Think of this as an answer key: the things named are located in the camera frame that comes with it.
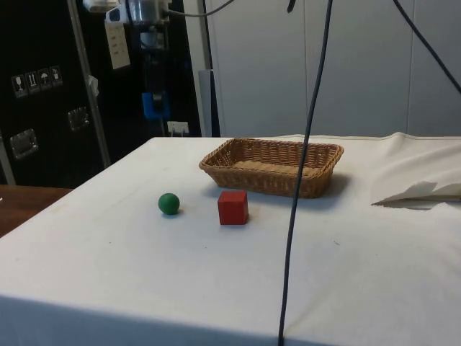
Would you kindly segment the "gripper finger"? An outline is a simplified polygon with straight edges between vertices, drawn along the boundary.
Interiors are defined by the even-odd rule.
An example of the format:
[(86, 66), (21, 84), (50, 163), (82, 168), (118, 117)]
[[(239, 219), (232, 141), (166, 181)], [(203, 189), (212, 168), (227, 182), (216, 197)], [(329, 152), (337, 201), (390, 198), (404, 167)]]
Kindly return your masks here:
[(153, 98), (154, 110), (165, 110), (166, 77), (165, 56), (162, 50), (144, 50), (146, 60), (147, 89)]

